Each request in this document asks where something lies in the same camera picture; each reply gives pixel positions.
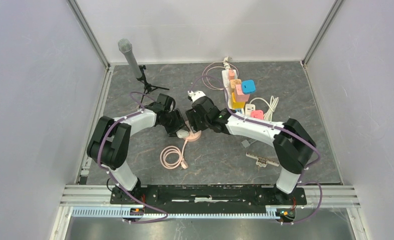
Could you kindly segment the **round pink power socket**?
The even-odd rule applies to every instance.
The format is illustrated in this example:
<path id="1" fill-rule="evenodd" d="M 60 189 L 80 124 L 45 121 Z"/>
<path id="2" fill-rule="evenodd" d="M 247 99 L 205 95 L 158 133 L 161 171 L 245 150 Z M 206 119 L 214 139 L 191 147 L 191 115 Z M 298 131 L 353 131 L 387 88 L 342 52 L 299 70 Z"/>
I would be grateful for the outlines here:
<path id="1" fill-rule="evenodd" d="M 188 127 L 189 134 L 184 140 L 188 142 L 195 142 L 201 138 L 202 131 L 193 131 L 188 121 L 185 121 L 186 126 Z"/>

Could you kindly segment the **long white power strip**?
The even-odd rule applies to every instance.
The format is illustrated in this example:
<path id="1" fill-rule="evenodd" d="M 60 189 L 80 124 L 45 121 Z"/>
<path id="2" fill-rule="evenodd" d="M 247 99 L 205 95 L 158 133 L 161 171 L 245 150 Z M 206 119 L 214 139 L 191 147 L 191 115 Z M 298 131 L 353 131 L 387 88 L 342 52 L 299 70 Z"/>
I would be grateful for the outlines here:
<path id="1" fill-rule="evenodd" d="M 223 88 L 224 89 L 226 89 L 226 91 L 227 91 L 227 95 L 228 95 L 228 101 L 227 101 L 227 106 L 230 108 L 230 109 L 232 109 L 231 107 L 231 94 L 234 92 L 234 89 L 231 89 L 230 88 L 230 81 L 229 81 L 229 79 L 228 79 L 228 71 L 229 71 L 229 69 L 224 69 L 224 70 L 222 70 L 222 72 L 221 72 L 221 76 L 222 76 L 222 81 L 223 81 Z M 237 113 L 239 113 L 239 114 L 244 114 L 244 108 L 241 108 L 241 109 L 232 109 L 232 110 L 235 110 Z"/>

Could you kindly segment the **light blue plug adapter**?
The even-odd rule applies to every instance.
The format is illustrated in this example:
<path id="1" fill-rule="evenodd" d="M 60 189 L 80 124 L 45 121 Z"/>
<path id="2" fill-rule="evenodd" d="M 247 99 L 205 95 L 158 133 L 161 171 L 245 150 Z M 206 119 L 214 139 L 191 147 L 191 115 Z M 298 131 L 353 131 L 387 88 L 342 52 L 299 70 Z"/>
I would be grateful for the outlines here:
<path id="1" fill-rule="evenodd" d="M 256 91 L 255 82 L 252 79 L 244 80 L 241 83 L 241 90 L 245 95 L 252 94 Z"/>

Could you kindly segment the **white plug adapter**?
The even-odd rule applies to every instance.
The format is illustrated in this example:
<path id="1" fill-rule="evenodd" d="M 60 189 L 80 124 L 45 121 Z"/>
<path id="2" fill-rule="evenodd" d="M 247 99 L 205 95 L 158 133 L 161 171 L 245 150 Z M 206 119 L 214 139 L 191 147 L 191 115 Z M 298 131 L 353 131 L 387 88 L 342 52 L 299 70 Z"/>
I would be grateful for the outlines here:
<path id="1" fill-rule="evenodd" d="M 190 133 L 187 130 L 180 129 L 176 132 L 176 135 L 180 139 L 185 139 L 190 135 Z"/>

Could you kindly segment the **pink cube socket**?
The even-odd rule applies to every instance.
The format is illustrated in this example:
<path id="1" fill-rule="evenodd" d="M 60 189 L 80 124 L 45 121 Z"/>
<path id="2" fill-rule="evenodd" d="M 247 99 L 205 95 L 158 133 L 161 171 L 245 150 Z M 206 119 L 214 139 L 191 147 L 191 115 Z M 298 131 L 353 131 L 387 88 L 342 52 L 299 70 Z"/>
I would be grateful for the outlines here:
<path id="1" fill-rule="evenodd" d="M 249 100 L 250 94 L 245 94 L 242 90 L 241 84 L 236 84 L 234 89 L 234 101 L 236 103 L 244 103 Z"/>

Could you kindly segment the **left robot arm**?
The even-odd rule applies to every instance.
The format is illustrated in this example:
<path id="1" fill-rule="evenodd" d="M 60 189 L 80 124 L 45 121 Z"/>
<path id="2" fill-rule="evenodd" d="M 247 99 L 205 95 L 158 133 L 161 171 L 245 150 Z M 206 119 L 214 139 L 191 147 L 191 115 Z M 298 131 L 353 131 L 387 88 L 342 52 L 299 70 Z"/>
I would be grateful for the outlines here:
<path id="1" fill-rule="evenodd" d="M 130 204 L 137 203 L 142 197 L 141 189 L 136 187 L 140 181 L 126 163 L 130 137 L 158 125 L 163 126 L 170 137 L 188 135 L 189 129 L 176 108 L 175 100 L 163 93 L 154 102 L 130 115 L 101 117 L 88 143 L 88 157 L 123 187 L 122 196 Z"/>

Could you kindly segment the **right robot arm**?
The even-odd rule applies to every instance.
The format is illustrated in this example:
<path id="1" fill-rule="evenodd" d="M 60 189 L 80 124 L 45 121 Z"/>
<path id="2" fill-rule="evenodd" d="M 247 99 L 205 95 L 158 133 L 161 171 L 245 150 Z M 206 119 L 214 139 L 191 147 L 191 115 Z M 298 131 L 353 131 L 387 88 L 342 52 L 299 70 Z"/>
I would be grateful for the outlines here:
<path id="1" fill-rule="evenodd" d="M 271 122 L 246 117 L 225 108 L 220 110 L 202 91 L 188 93 L 192 107 L 186 111 L 189 124 L 195 131 L 211 129 L 216 133 L 243 136 L 274 148 L 281 166 L 274 189 L 274 199 L 286 204 L 294 197 L 294 188 L 313 153 L 316 144 L 295 119 Z"/>

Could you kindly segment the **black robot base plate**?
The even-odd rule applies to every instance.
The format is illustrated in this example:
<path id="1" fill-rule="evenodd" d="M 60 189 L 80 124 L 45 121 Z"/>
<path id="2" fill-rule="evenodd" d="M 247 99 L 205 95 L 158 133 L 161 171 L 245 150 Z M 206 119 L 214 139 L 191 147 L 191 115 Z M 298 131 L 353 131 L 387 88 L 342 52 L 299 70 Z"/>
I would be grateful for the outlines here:
<path id="1" fill-rule="evenodd" d="M 146 214 L 256 214 L 266 206 L 296 207 L 307 204 L 301 187 L 283 193 L 273 185 L 205 184 L 205 185 L 143 185 L 128 196 L 114 187 L 110 203 L 131 205 L 145 203 Z"/>

